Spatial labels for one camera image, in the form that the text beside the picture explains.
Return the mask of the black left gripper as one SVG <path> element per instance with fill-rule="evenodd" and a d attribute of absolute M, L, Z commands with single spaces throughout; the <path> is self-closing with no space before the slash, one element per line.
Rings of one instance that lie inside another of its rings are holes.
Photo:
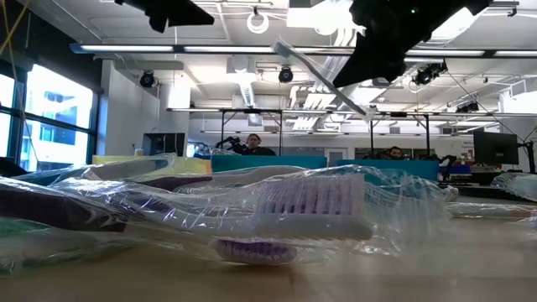
<path fill-rule="evenodd" d="M 144 12 L 150 27 L 163 33 L 170 27 L 213 25 L 214 18 L 191 0 L 115 0 L 117 5 L 128 5 Z"/>

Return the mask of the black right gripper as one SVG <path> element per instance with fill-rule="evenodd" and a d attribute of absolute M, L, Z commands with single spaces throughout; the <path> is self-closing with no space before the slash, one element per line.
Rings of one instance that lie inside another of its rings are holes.
<path fill-rule="evenodd" d="M 336 88 L 384 78 L 394 81 L 404 73 L 404 54 L 454 14 L 466 9 L 473 16 L 491 0 L 354 0 L 352 21 L 365 28 L 355 49 L 332 84 Z"/>

